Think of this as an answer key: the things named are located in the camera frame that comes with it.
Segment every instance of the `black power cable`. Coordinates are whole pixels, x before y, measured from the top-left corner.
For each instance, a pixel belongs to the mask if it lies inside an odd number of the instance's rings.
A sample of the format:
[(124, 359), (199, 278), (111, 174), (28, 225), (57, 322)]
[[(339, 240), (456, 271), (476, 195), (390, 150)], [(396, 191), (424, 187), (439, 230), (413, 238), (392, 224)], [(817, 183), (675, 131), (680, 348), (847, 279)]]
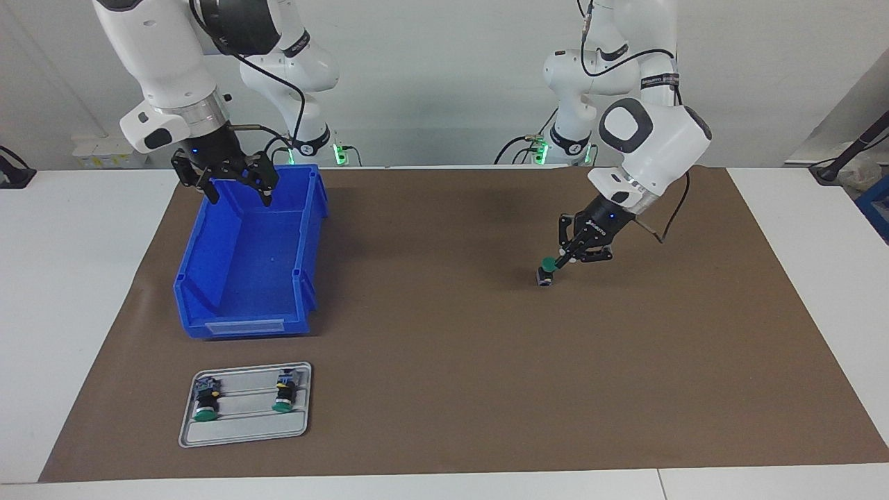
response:
[[(871, 142), (871, 143), (868, 145), (868, 147), (862, 149), (861, 152), (863, 153), (863, 152), (865, 152), (865, 151), (870, 151), (871, 149), (874, 149), (875, 147), (877, 147), (877, 146), (879, 146), (880, 144), (882, 144), (883, 141), (885, 141), (886, 139), (889, 139), (889, 133), (886, 134), (885, 136), (883, 136), (883, 138), (880, 139), (879, 141), (873, 141), (873, 142)], [(821, 166), (821, 165), (824, 165), (824, 164), (826, 164), (826, 163), (830, 163), (830, 162), (832, 162), (832, 161), (837, 161), (838, 159), (839, 159), (839, 157), (828, 158), (828, 159), (826, 159), (826, 160), (822, 160), (822, 161), (820, 161), (820, 162), (818, 162), (818, 163), (813, 163), (813, 164), (809, 165), (809, 166), (806, 167), (806, 168), (815, 168), (816, 166)]]
[(641, 223), (638, 219), (633, 219), (639, 227), (646, 230), (655, 239), (658, 240), (658, 243), (664, 245), (667, 243), (667, 235), (669, 234), (670, 228), (673, 227), (673, 222), (676, 221), (679, 212), (682, 211), (682, 207), (685, 205), (685, 201), (688, 199), (688, 192), (692, 189), (692, 173), (691, 171), (685, 173), (685, 191), (682, 193), (682, 197), (679, 199), (679, 203), (676, 205), (676, 210), (673, 211), (673, 214), (670, 216), (669, 221), (667, 222), (667, 226), (664, 227), (664, 231), (661, 234), (658, 234), (657, 231), (652, 230), (645, 224)]
[(519, 150), (519, 151), (516, 153), (516, 156), (512, 158), (512, 165), (518, 165), (518, 163), (517, 163), (517, 161), (518, 161), (518, 157), (521, 156), (522, 153), (525, 154), (525, 158), (528, 158), (528, 153), (533, 153), (533, 152), (536, 151), (536, 150), (537, 150), (537, 149), (535, 149), (535, 148), (526, 148), (526, 149), (521, 149), (521, 150)]
[(10, 158), (12, 158), (12, 159), (14, 159), (15, 161), (21, 163), (22, 166), (24, 166), (25, 168), (27, 168), (28, 170), (30, 170), (31, 167), (28, 166), (28, 164), (25, 163), (25, 160), (21, 159), (21, 157), (20, 157), (19, 155), (15, 154), (15, 151), (13, 151), (13, 150), (11, 150), (11, 149), (9, 149), (9, 148), (6, 148), (5, 146), (0, 146), (0, 151), (3, 151), (3, 152), (6, 153), (7, 155), (9, 155)]
[(343, 146), (342, 149), (344, 151), (355, 151), (355, 154), (358, 156), (358, 166), (364, 166), (364, 162), (361, 161), (361, 151), (358, 148), (355, 146)]
[(274, 151), (272, 151), (272, 155), (271, 155), (272, 164), (275, 163), (275, 155), (278, 153), (281, 153), (281, 152), (289, 154), (290, 150), (288, 148), (278, 148), (278, 149), (275, 149)]
[(507, 143), (506, 143), (506, 146), (503, 146), (503, 149), (501, 149), (501, 152), (498, 153), (497, 158), (494, 159), (494, 163), (493, 163), (493, 164), (494, 164), (494, 165), (499, 164), (501, 158), (502, 158), (503, 155), (506, 153), (507, 149), (509, 149), (513, 144), (516, 144), (517, 142), (521, 142), (521, 141), (531, 142), (531, 140), (528, 139), (528, 136), (527, 136), (527, 135), (520, 135), (520, 136), (516, 137), (515, 139), (513, 139), (512, 141), (507, 142)]
[(269, 144), (274, 144), (275, 141), (281, 141), (281, 142), (283, 142), (284, 144), (288, 144), (288, 145), (289, 145), (289, 142), (287, 142), (286, 138), (285, 138), (283, 135), (281, 135), (281, 134), (278, 133), (278, 132), (275, 132), (274, 130), (268, 128), (268, 127), (265, 126), (265, 125), (259, 125), (259, 124), (249, 124), (249, 125), (230, 125), (229, 128), (231, 128), (232, 130), (235, 130), (235, 131), (242, 131), (242, 132), (265, 132), (265, 133), (270, 133), (271, 135), (274, 136), (274, 138), (269, 142)]
[(272, 137), (271, 140), (270, 140), (269, 142), (266, 143), (266, 147), (263, 148), (262, 151), (263, 151), (264, 153), (268, 154), (268, 152), (272, 149), (272, 146), (274, 146), (275, 143), (278, 142), (278, 141), (283, 142), (284, 145), (287, 146), (288, 148), (289, 148), (290, 146), (292, 146), (292, 144), (291, 144), (288, 140), (286, 140), (284, 137), (278, 135), (278, 136), (276, 136), (276, 137)]
[(243, 55), (231, 51), (226, 46), (225, 42), (223, 42), (218, 36), (215, 36), (213, 33), (211, 33), (210, 29), (207, 28), (207, 25), (204, 24), (204, 20), (202, 20), (200, 14), (197, 13), (197, 6), (196, 6), (195, 1), (196, 0), (188, 0), (188, 8), (191, 10), (191, 15), (192, 15), (192, 17), (195, 18), (195, 22), (197, 23), (197, 26), (199, 26), (207, 34), (207, 36), (209, 36), (213, 40), (213, 42), (216, 43), (216, 45), (218, 45), (220, 48), (225, 47), (226, 50), (223, 51), (225, 54), (230, 55), (237, 60), (240, 60), (246, 66), (253, 68), (256, 71), (259, 71), (266, 77), (269, 77), (269, 78), (275, 80), (279, 84), (285, 85), (285, 86), (293, 89), (293, 91), (296, 92), (300, 96), (300, 114), (296, 118), (296, 126), (293, 128), (293, 137), (292, 137), (292, 142), (290, 143), (291, 147), (293, 149), (296, 149), (296, 135), (300, 131), (300, 125), (302, 125), (302, 116), (306, 112), (306, 94), (298, 86), (288, 82), (287, 80), (284, 80), (283, 78), (277, 77), (277, 76), (269, 73), (265, 69), (260, 68), (259, 66), (248, 61)]
[(608, 69), (604, 69), (598, 73), (590, 73), (589, 70), (587, 69), (586, 58), (582, 57), (584, 51), (586, 50), (586, 47), (587, 47), (587, 40), (586, 40), (586, 38), (584, 38), (584, 40), (581, 42), (581, 66), (583, 67), (583, 72), (586, 73), (589, 77), (593, 77), (593, 78), (600, 77), (602, 75), (611, 73), (612, 71), (616, 70), (617, 68), (620, 68), (624, 64), (627, 64), (631, 60), (639, 59), (640, 57), (646, 56), (648, 54), (662, 53), (662, 54), (668, 55), (671, 59), (676, 58), (676, 56), (674, 56), (672, 52), (670, 52), (666, 49), (649, 49), (647, 51), (642, 51), (642, 52), (633, 54), (633, 55), (629, 56), (627, 59), (622, 60), (621, 62), (618, 62), (617, 64), (615, 64), (614, 66), (611, 66)]
[[(546, 123), (544, 123), (543, 126), (541, 127), (541, 129), (537, 132), (537, 135), (543, 134), (543, 131), (547, 129), (547, 125), (549, 125), (549, 122), (553, 121), (553, 118), (556, 117), (556, 113), (558, 113), (558, 108), (553, 109), (553, 113), (551, 115), (549, 115), (549, 119), (547, 119)], [(528, 151), (525, 152), (525, 157), (522, 158), (522, 164), (524, 164), (525, 161), (528, 160), (528, 153), (529, 153)]]

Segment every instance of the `blue plastic bin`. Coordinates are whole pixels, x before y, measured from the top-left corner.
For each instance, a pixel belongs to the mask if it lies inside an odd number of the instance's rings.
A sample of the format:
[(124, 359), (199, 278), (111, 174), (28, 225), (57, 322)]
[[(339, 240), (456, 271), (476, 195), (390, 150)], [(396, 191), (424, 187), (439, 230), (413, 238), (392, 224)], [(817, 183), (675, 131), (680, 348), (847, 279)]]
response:
[(276, 169), (270, 207), (234, 181), (217, 181), (219, 203), (201, 205), (173, 286), (189, 336), (308, 333), (327, 194), (316, 165)]

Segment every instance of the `brown paper mat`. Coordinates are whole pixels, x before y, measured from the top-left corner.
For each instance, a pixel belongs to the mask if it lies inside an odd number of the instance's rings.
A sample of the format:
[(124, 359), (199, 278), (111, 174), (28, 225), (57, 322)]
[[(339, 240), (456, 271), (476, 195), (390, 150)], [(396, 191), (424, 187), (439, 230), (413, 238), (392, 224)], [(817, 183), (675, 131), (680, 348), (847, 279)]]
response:
[[(536, 287), (585, 173), (325, 172), (316, 336), (242, 342), (180, 327), (177, 190), (41, 480), (889, 462), (725, 171), (694, 170), (667, 245), (630, 226)], [(194, 373), (297, 360), (305, 436), (179, 448)]]

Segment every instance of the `gray tray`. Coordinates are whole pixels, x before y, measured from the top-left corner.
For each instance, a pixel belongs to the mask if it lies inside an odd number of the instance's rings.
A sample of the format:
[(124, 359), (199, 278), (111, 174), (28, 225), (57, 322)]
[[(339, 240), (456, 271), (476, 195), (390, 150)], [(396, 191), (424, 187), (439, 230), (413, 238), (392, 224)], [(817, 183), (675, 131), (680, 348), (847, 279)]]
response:
[[(277, 395), (275, 384), (278, 370), (287, 368), (294, 370), (296, 399), (291, 413), (278, 413), (271, 409)], [(192, 420), (195, 410), (192, 388), (197, 379), (205, 376), (220, 381), (220, 416), (212, 422), (195, 422)], [(300, 436), (308, 427), (311, 383), (312, 366), (305, 362), (200, 372), (188, 387), (188, 404), (182, 418), (179, 444), (183, 448), (196, 448)]]

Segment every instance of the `green led light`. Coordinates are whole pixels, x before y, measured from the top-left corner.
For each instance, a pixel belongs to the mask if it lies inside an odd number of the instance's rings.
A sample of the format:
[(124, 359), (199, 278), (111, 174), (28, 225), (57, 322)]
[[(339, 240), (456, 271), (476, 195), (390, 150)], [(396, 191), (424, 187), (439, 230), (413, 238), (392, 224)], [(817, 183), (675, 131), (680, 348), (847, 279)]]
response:
[(537, 165), (545, 165), (547, 163), (547, 154), (549, 153), (549, 144), (546, 141), (540, 141), (537, 146), (537, 153), (534, 155), (534, 163)]
[(348, 155), (339, 144), (333, 144), (333, 154), (336, 156), (338, 166), (348, 165)]

